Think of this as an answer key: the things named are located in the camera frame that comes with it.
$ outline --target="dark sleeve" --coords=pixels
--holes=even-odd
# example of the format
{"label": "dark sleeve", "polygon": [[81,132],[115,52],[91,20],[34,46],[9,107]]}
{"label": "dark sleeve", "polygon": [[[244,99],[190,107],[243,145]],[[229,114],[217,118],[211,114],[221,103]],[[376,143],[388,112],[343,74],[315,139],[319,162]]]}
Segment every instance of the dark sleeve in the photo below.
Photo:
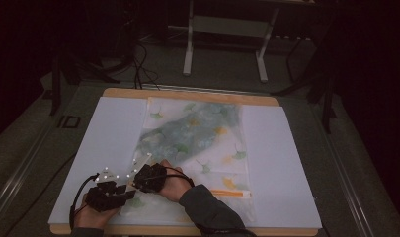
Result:
{"label": "dark sleeve", "polygon": [[70,234],[71,237],[102,237],[104,230],[95,228],[74,228]]}
{"label": "dark sleeve", "polygon": [[213,229],[245,228],[239,215],[215,198],[204,185],[198,185],[186,191],[181,196],[179,204],[185,208],[185,212],[195,224]]}

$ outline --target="gray carpet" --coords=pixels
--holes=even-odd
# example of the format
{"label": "gray carpet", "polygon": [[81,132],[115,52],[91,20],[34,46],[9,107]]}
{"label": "gray carpet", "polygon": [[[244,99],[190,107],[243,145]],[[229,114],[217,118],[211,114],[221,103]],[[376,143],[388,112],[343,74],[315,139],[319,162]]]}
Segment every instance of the gray carpet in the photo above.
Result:
{"label": "gray carpet", "polygon": [[[290,84],[284,64],[285,56],[293,46],[293,42],[288,39],[273,39],[270,42],[265,56],[270,77],[267,84],[259,81],[254,52],[247,50],[196,47],[192,75],[185,77],[182,75],[185,49],[178,45],[177,40],[175,44],[145,44],[148,54],[144,67],[159,74],[155,83],[162,89],[166,86],[204,88],[269,96],[269,91],[279,90]],[[299,75],[305,68],[313,49],[311,43],[306,42],[293,56],[291,66],[294,75]],[[142,52],[141,48],[137,51],[140,60]],[[132,87],[133,74],[134,69],[130,68],[115,75],[115,78],[124,81],[121,84],[123,87]],[[142,80],[150,79],[142,74]],[[1,192],[39,132],[51,127],[38,149],[30,174],[0,221],[0,236],[25,213],[49,179],[77,151],[99,97],[106,88],[112,86],[90,76],[86,76],[78,87],[63,85],[63,107],[56,118],[48,115],[50,101],[38,99],[0,136]],[[335,97],[333,108],[337,118],[331,119],[332,134],[327,135],[321,129],[320,107],[307,104],[304,99],[306,91],[304,88],[278,99],[287,114],[303,168],[327,230],[331,236],[400,236],[400,218],[381,185],[340,98]],[[78,128],[56,127],[61,115],[80,117]],[[339,172],[337,158],[340,158],[339,167],[347,172],[345,178]],[[71,162],[68,162],[61,169],[36,205],[26,213],[9,236],[53,236],[47,221],[70,165]],[[355,201],[348,199],[349,190],[344,189],[344,179],[345,183],[352,184],[353,194],[357,195],[358,202],[361,203],[370,227],[367,235],[361,235],[356,223],[355,214],[350,207]],[[320,230],[317,236],[327,234],[325,230]]]}

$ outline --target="table leg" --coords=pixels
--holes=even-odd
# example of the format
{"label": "table leg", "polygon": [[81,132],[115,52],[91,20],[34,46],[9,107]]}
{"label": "table leg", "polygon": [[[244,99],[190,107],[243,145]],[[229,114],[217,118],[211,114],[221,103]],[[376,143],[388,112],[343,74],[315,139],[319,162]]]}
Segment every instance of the table leg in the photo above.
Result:
{"label": "table leg", "polygon": [[265,51],[267,50],[268,41],[270,40],[271,32],[273,31],[274,23],[276,22],[278,12],[279,9],[275,8],[273,11],[273,15],[271,17],[271,21],[268,23],[268,27],[264,36],[264,43],[262,44],[261,50],[256,51],[256,61],[258,63],[259,77],[261,78],[261,82],[264,83],[268,82],[267,69],[265,68],[265,63],[264,63],[264,54]]}
{"label": "table leg", "polygon": [[185,76],[191,75],[191,65],[193,64],[193,9],[194,0],[190,0],[190,16],[188,19],[188,45],[187,52],[185,53],[185,63],[183,74]]}

